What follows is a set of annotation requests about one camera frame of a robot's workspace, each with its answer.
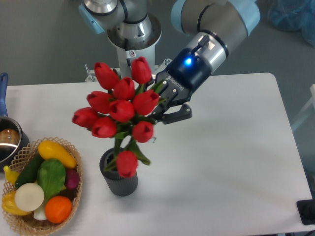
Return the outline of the black dark-blue gripper body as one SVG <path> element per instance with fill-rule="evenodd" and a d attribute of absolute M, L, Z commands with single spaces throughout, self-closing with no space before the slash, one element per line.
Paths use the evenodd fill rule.
<path fill-rule="evenodd" d="M 159 95 L 165 99 L 152 112 L 152 117 L 161 117 L 169 108 L 190 101 L 192 94 L 211 75 L 208 61 L 201 49 L 183 49 L 161 72 L 156 82 L 166 82 Z"/>

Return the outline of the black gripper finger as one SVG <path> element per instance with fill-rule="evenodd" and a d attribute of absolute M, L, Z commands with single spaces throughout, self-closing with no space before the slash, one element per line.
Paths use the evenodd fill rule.
<path fill-rule="evenodd" d="M 192 110 L 189 105 L 183 104 L 180 109 L 170 114 L 163 114 L 158 120 L 163 124 L 171 124 L 179 121 L 183 121 L 192 117 Z"/>

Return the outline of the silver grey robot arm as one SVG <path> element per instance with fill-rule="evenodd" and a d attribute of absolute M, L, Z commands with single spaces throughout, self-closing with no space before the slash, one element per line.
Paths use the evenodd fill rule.
<path fill-rule="evenodd" d="M 85 0 L 79 12 L 91 30 L 105 32 L 116 47 L 121 75 L 129 76 L 131 63 L 140 56 L 154 69 L 161 26 L 147 11 L 145 0 Z M 161 85 L 159 94 L 164 101 L 149 113 L 148 120 L 169 124 L 190 118 L 188 102 L 193 93 L 250 35 L 259 20 L 253 0 L 176 1 L 171 22 L 193 39 L 150 82 Z"/>

